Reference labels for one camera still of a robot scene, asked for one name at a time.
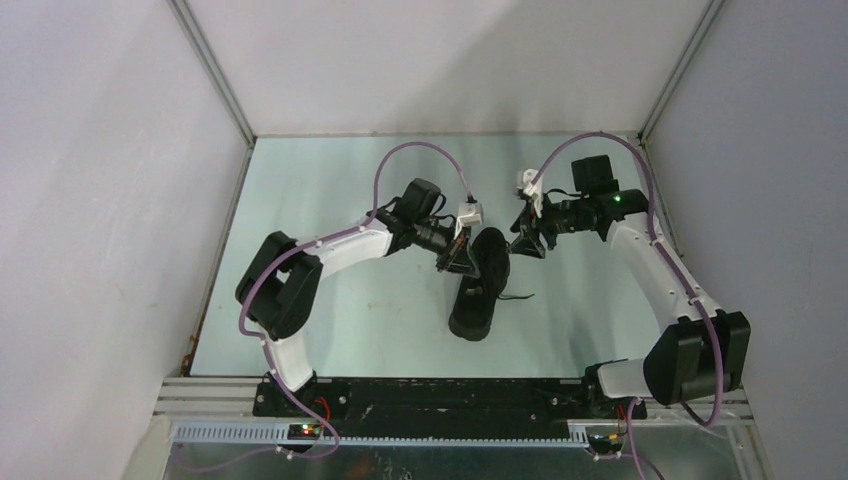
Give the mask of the black sneaker shoe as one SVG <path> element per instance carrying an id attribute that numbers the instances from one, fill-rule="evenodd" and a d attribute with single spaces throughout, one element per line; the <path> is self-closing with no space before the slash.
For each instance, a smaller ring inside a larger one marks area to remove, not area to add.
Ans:
<path id="1" fill-rule="evenodd" d="M 490 332 L 496 303 L 508 282 L 510 259 L 507 241 L 495 227 L 486 227 L 478 234 L 471 252 L 480 275 L 460 281 L 448 326 L 455 336 L 476 342 Z"/>

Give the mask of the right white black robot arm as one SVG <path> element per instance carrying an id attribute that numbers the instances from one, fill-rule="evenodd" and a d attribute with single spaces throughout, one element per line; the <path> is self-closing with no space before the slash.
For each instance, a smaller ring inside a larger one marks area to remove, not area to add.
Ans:
<path id="1" fill-rule="evenodd" d="M 621 189 L 608 156 L 574 161 L 572 175 L 577 196 L 554 202 L 539 171 L 519 173 L 525 206 L 511 227 L 510 252 L 544 258 L 560 235 L 596 233 L 629 268 L 661 329 L 645 358 L 598 366 L 598 380 L 581 392 L 585 411 L 606 418 L 625 397 L 671 405 L 739 389 L 751 336 L 745 315 L 705 293 L 665 239 L 645 193 Z"/>

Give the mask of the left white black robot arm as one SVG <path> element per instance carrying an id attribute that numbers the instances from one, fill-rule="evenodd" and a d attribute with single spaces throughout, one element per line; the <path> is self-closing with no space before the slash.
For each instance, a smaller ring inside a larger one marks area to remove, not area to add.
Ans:
<path id="1" fill-rule="evenodd" d="M 277 402 L 290 415 L 304 416 L 316 403 L 316 390 L 308 383 L 314 369 L 302 330 L 322 280 L 410 246 L 434 253 L 440 272 L 479 277 L 470 237 L 483 220 L 482 206 L 468 197 L 456 214 L 441 215 L 436 205 L 443 199 L 439 187 L 416 178 L 401 196 L 340 232 L 308 242 L 281 231 L 265 238 L 235 290 L 242 306 L 239 328 L 259 339 L 271 373 L 282 385 Z"/>

